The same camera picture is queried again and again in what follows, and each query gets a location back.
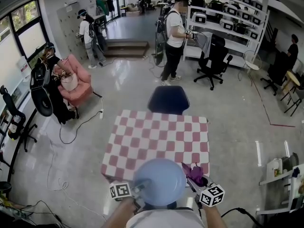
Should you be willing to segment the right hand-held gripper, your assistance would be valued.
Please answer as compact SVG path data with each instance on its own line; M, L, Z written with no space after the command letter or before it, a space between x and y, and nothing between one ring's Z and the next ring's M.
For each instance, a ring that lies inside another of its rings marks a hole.
M199 194L199 186L190 178L187 178L187 184L191 190L196 194L199 194L198 202L206 207L214 207L223 202L225 191L220 185L215 185L214 181L208 176L202 176L204 187L209 187L202 190Z

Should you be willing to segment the purple cloth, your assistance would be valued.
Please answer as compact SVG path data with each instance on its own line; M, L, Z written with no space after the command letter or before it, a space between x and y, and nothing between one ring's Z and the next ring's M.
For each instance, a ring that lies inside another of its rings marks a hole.
M190 178L194 183L199 186L204 186L203 181L203 169L195 163L195 166L193 168L189 167L185 163L181 163L183 170L185 171L186 177Z

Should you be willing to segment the big blue plate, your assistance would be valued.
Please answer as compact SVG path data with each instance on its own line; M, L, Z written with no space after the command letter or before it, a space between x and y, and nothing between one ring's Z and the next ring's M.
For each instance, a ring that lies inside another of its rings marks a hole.
M186 175L174 161L156 158L145 162L135 172L133 183L146 182L140 191L144 202L161 207L179 200L186 189Z

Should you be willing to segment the person's right forearm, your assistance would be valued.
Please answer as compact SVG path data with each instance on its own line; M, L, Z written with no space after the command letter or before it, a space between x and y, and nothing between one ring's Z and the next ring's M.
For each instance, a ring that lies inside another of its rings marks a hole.
M203 206L208 228L227 228L216 206Z

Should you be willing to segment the red white checkered tablecloth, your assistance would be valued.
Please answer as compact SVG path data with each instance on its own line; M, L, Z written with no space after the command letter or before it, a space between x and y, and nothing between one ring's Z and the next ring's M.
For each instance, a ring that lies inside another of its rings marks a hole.
M123 110L115 119L101 165L109 181L131 181L145 162L165 158L209 176L208 120L202 116Z

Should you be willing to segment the white desk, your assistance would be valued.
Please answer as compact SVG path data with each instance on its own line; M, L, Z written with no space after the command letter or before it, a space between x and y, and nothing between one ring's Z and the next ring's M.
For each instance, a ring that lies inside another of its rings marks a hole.
M259 182L259 186L269 184L269 183L272 183L274 181L283 180L283 179L289 179L290 180L291 176L292 176L292 172L293 172L293 169L291 171L283 173L282 175L280 175L278 177L275 177L272 180L261 181L261 182ZM258 210L258 211L256 211L256 214L257 215L269 215L269 214L278 214L278 213L285 213L285 212L289 212L288 206L286 208L281 208L281 209Z

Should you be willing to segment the colourful printed box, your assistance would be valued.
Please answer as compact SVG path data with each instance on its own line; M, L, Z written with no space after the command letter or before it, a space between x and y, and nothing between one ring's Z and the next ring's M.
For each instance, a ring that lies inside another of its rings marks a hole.
M304 206L304 164L293 167L289 192L289 212Z

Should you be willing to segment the pale pink handbag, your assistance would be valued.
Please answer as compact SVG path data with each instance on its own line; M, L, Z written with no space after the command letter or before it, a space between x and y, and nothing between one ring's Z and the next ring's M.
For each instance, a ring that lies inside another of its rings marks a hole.
M53 76L58 80L62 87L68 92L74 90L78 86L78 79L75 73L66 73L62 71L61 74L53 73Z

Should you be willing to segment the white shelf unit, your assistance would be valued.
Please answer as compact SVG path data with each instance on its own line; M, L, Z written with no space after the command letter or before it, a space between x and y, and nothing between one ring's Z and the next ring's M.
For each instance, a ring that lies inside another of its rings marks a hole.
M263 11L265 11L267 13L267 20L265 21L265 25L263 26L263 32L260 34L260 39L257 40L257 41L246 40L246 39L243 39L243 38L233 36L231 32L227 33L227 32L220 32L220 31L212 31L212 30L204 29L202 27L189 26L187 24L187 15L188 15L189 11L187 12L187 15L186 15L186 29L196 31L198 33L199 32L210 32L214 35L217 35L219 37L224 38L225 42L226 42L225 47L228 48L229 55L233 56L231 64L233 66L236 66L236 67L242 67L243 64L244 64L244 61L243 61L243 58L242 58L243 54L247 50L252 50L255 53L258 53L258 51L260 49L260 46L262 44L262 40L264 38L265 31L266 31L266 26L267 26L268 19L269 19L269 11L266 10L266 8L264 8L264 7L263 7Z

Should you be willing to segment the white long counter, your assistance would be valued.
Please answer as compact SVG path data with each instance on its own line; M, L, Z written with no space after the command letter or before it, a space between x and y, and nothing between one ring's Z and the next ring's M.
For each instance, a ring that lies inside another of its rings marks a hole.
M16 108L24 113L26 120L23 126L29 129L29 137L19 136L16 140L9 137L9 127L12 116L0 94L0 181L8 181L14 173L14 162L19 151L29 152L37 140L38 126L35 120L37 110L33 104L29 82L21 80L17 86L9 92Z

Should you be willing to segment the large black backpack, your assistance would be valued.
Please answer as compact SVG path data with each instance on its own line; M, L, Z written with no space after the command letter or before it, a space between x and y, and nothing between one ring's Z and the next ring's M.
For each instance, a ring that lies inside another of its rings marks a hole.
M44 117L53 114L53 105L48 92L50 70L41 58L37 59L30 75L30 93L37 111Z

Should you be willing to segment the cardboard box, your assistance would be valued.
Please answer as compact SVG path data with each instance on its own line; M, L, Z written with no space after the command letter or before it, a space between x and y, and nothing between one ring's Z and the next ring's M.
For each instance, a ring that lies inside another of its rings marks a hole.
M141 12L138 6L135 6L134 4L128 4L126 6L126 16L127 17L137 17L140 16Z

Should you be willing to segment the grey locker cabinet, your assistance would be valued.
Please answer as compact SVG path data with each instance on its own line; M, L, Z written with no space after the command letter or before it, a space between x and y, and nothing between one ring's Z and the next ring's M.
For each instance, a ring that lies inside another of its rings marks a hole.
M59 24L63 32L63 38L67 45L68 55L73 54L80 63L87 60L87 53L81 38L76 38L80 29L80 19L77 19L80 6L74 2L57 10Z

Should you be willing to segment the group of black equipment bags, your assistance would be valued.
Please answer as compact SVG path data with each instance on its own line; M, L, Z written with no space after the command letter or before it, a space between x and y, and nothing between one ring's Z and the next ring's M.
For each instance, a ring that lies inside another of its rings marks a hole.
M251 0L191 0L191 19L196 23L217 23L226 30L244 35L249 27L250 13L239 2L250 4Z

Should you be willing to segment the black framed window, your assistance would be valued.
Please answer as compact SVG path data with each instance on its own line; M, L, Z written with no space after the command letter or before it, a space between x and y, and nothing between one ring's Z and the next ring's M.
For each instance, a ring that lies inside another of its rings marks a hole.
M0 16L0 48L12 45L13 50L30 62L42 55L48 42L38 0L30 0Z

